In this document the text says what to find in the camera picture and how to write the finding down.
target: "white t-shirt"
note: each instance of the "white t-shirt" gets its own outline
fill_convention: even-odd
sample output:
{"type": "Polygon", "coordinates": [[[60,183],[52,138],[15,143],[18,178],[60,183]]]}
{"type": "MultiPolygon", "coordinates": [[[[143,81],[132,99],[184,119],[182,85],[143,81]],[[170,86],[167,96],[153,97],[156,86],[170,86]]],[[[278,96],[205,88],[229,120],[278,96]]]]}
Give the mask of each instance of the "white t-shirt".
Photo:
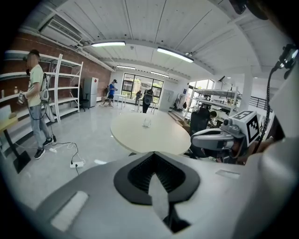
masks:
{"type": "MultiPolygon", "coordinates": [[[[37,83],[37,82],[39,82],[40,86],[42,86],[43,70],[39,64],[33,67],[30,72],[30,82],[28,86],[28,91],[30,91],[33,88],[33,83],[37,83]]],[[[29,107],[39,105],[40,103],[41,103],[41,97],[39,95],[39,92],[34,96],[28,98],[29,107]]]]}

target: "black sneaker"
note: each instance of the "black sneaker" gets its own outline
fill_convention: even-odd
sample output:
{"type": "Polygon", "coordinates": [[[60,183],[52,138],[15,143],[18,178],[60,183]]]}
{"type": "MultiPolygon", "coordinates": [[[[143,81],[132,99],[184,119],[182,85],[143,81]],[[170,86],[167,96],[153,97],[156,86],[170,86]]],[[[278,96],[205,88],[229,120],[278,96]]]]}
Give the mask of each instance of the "black sneaker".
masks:
{"type": "Polygon", "coordinates": [[[44,148],[43,149],[38,149],[36,154],[34,155],[34,158],[35,159],[40,159],[44,153],[46,153],[46,150],[44,148]]]}
{"type": "Polygon", "coordinates": [[[47,146],[48,144],[52,143],[53,142],[53,139],[50,138],[49,140],[46,140],[44,143],[43,143],[43,146],[47,146]]]}

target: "table leg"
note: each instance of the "table leg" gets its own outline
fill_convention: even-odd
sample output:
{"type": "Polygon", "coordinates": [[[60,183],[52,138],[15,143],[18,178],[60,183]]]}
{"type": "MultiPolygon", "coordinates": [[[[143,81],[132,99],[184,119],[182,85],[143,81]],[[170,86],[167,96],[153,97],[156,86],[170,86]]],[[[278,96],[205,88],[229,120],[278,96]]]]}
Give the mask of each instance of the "table leg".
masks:
{"type": "Polygon", "coordinates": [[[17,171],[17,173],[20,173],[22,171],[22,169],[27,165],[27,163],[29,163],[30,156],[28,155],[28,153],[26,151],[24,151],[23,153],[19,154],[18,151],[15,149],[14,144],[12,143],[10,136],[7,132],[7,130],[4,130],[4,135],[7,139],[7,142],[11,148],[11,150],[13,151],[14,155],[16,156],[16,159],[14,160],[14,168],[17,171]]]}

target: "blue shirt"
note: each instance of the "blue shirt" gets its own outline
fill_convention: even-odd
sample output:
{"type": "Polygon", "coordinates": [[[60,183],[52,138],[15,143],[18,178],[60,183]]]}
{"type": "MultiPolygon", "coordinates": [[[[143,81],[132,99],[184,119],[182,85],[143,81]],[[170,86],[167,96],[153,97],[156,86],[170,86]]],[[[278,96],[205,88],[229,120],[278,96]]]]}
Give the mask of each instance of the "blue shirt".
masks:
{"type": "Polygon", "coordinates": [[[110,89],[110,91],[109,91],[109,95],[114,95],[114,91],[115,91],[115,90],[114,90],[114,84],[111,83],[111,84],[109,85],[109,89],[110,89]]]}

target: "gray floor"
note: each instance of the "gray floor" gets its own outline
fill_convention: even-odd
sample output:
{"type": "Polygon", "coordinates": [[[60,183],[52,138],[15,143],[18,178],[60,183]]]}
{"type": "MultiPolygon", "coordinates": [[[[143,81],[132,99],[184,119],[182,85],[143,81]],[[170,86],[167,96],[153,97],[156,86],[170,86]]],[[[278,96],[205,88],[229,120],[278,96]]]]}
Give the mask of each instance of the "gray floor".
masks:
{"type": "MultiPolygon", "coordinates": [[[[95,106],[86,109],[86,112],[81,110],[80,113],[68,115],[62,118],[61,122],[52,124],[58,142],[77,144],[79,155],[86,161],[86,165],[78,169],[79,173],[98,165],[95,160],[111,162],[121,160],[131,153],[111,137],[110,122],[121,113],[131,112],[133,108],[134,105],[131,104],[127,104],[123,110],[116,106],[115,108],[95,106]]],[[[17,174],[12,164],[14,158],[9,155],[4,162],[5,170],[17,198],[35,209],[50,193],[77,176],[76,170],[70,168],[71,157],[75,154],[76,148],[67,149],[67,146],[63,146],[58,148],[55,154],[50,152],[49,148],[59,145],[49,145],[44,156],[35,160],[33,158],[36,152],[35,139],[30,137],[21,146],[27,148],[31,162],[17,174]]]]}

